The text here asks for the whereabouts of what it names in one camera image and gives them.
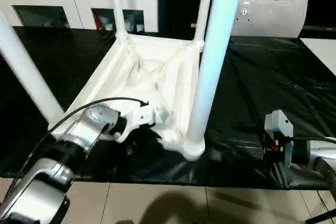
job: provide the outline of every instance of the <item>white cabinet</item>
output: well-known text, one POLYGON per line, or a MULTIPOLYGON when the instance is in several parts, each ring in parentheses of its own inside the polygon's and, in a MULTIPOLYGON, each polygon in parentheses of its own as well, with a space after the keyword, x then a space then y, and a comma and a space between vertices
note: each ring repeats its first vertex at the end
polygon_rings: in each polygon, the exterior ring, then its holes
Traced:
POLYGON ((70 28, 82 28, 74 0, 0 0, 0 8, 12 26, 33 23, 34 17, 25 16, 30 12, 35 13, 36 19, 42 19, 44 14, 51 15, 50 19, 58 19, 56 23, 64 21, 70 28))
MULTIPOLYGON (((121 0, 121 4, 129 30, 158 31, 158 0, 121 0)), ((112 0, 0 0, 0 8, 13 26, 97 29, 102 23, 113 29, 114 25, 112 0)))
MULTIPOLYGON (((75 0, 77 10, 84 29, 97 29, 95 18, 104 17, 105 20, 99 20, 102 23, 112 23, 115 27, 113 12, 106 12, 103 9, 113 9, 112 0, 75 0)), ((127 28, 135 26, 129 30, 137 31, 141 27, 145 31, 158 31, 158 0, 121 0, 124 10, 125 22, 127 28)))

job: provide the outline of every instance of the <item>robotic arm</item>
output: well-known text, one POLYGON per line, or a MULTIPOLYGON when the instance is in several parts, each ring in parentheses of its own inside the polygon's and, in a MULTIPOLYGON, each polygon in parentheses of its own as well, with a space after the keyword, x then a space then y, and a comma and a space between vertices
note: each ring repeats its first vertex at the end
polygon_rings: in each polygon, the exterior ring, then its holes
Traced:
POLYGON ((70 204, 66 193, 98 140, 121 143, 132 130, 154 124, 149 105, 125 117, 103 104, 88 107, 9 192, 0 206, 0 223, 61 223, 70 204))
POLYGON ((266 115, 263 130, 266 161, 283 162, 289 167, 294 159, 295 163, 318 171, 322 159, 328 160, 327 163, 336 162, 335 137, 294 136, 294 126, 282 110, 266 115))

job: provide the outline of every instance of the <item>floor tile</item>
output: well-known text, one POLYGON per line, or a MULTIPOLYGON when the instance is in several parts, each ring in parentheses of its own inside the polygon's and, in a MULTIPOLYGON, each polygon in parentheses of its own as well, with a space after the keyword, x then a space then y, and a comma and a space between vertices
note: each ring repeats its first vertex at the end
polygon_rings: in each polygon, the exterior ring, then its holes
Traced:
POLYGON ((102 224, 207 223, 204 187, 113 184, 102 224))
POLYGON ((0 178, 0 202, 4 200, 4 197, 11 183, 12 183, 11 178, 0 178))
MULTIPOLYGON (((319 193, 329 210, 336 208, 336 203, 329 191, 319 191, 319 193)), ((320 200, 317 191, 302 190, 301 194, 303 196, 304 201, 306 202, 311 217, 315 217, 327 211, 322 201, 320 200)), ((321 224, 331 224, 331 223, 332 223, 331 220, 321 222, 321 224)))
POLYGON ((209 222, 304 223, 309 212, 300 191, 208 188, 209 222))
POLYGON ((62 224, 100 224, 110 183, 75 182, 69 192, 70 208, 62 224))
POLYGON ((336 40, 312 38, 301 40, 336 75, 336 40))

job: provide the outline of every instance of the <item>white pipe frame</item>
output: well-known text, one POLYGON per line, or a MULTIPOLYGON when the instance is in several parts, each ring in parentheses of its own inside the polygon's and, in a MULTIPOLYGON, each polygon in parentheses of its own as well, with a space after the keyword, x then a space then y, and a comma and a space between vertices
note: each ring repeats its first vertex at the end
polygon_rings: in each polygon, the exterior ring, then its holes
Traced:
POLYGON ((200 47, 201 51, 203 51, 204 47, 204 35, 208 20, 210 2, 211 0, 201 0, 198 9, 194 43, 200 47))
POLYGON ((189 127, 183 148, 193 156, 205 149, 204 133, 224 63, 239 0, 213 0, 189 127))
POLYGON ((112 0, 113 3, 113 13, 114 20, 117 27, 116 37, 120 43, 126 42, 128 40, 128 33, 126 31, 124 14, 122 12, 121 0, 112 0))
POLYGON ((0 52, 47 122, 64 115, 47 83, 5 16, 0 12, 0 52))

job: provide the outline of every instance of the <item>black tarp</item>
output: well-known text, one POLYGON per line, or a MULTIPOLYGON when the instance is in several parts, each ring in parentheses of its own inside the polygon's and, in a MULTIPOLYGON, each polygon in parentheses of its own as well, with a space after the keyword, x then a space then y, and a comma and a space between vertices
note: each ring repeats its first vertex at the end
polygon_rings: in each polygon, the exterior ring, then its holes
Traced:
MULTIPOLYGON (((21 40, 66 108, 114 41, 94 30, 16 28, 21 40)), ((14 176, 45 132, 39 114, 1 60, 0 175, 14 176)), ((282 109, 296 136, 335 136, 336 77, 299 39, 232 37, 207 126, 206 151, 187 162, 165 151, 150 132, 135 131, 123 144, 100 142, 78 180, 190 184, 218 187, 326 189, 318 173, 262 161, 260 137, 237 129, 262 124, 282 109)), ((53 143, 46 140, 36 157, 53 143)))

